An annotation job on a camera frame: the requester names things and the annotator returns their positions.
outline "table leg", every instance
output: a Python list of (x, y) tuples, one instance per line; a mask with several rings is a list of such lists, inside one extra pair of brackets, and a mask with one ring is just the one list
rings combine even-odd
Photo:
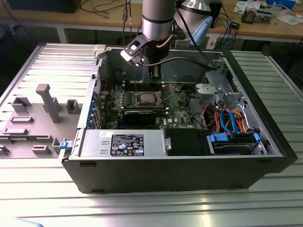
[(207, 41), (206, 49), (213, 50), (218, 38), (220, 38), (220, 33), (211, 33)]
[(64, 28), (63, 27), (57, 27), (56, 29), (57, 29), (57, 32), (58, 32), (60, 43), (67, 44), (68, 43), (68, 38), (65, 34)]

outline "workbench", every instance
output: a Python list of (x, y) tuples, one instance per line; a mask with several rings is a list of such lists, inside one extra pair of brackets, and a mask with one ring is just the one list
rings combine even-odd
[[(110, 0), (94, 0), (94, 4), (110, 3)], [(103, 6), (99, 9), (109, 9), (114, 6), (122, 5), (124, 1), (117, 0), (109, 6)], [(302, 24), (289, 25), (276, 18), (270, 24), (245, 24), (241, 22), (240, 13), (234, 12), (234, 6), (237, 0), (223, 0), (223, 5), (226, 9), (227, 15), (232, 21), (240, 23), (238, 39), (243, 40), (261, 40), (274, 42), (300, 42), (303, 34)], [(85, 12), (80, 8), (74, 14), (59, 13), (59, 12), (41, 12), (41, 11), (27, 11), (27, 10), (12, 10), (8, 6), (12, 15), (19, 20), (24, 26), (41, 26), (53, 27), (57, 29), (58, 36), (61, 43), (68, 43), (68, 37), (65, 33), (66, 29), (88, 29), (88, 30), (106, 30), (106, 31), (122, 31), (122, 13), (124, 7), (119, 7), (109, 11), (109, 18), (104, 18), (94, 13)], [(85, 3), (83, 8), (92, 10), (91, 4)], [(302, 10), (303, 7), (294, 6), (293, 10)], [(142, 5), (132, 3), (132, 26), (133, 32), (136, 32), (140, 25), (142, 17)], [(0, 24), (17, 25), (18, 23), (6, 12), (3, 5), (0, 4)], [(126, 23), (125, 31), (129, 32), (129, 21)], [(213, 49), (218, 38), (223, 37), (226, 28), (222, 21), (218, 21), (215, 28), (211, 28), (207, 34), (209, 37), (207, 49)]]

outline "power supply label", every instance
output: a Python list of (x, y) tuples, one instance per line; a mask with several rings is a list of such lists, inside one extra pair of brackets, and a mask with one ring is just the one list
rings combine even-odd
[(143, 135), (113, 135), (110, 155), (144, 156)]

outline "black computer case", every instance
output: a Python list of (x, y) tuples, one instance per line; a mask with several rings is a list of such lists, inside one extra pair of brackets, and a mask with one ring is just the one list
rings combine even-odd
[(12, 9), (74, 13), (81, 0), (8, 0)]

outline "white label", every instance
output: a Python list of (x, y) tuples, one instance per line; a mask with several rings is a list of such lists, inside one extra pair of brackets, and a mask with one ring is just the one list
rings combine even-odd
[(113, 134), (112, 131), (101, 131), (99, 137), (111, 137)]

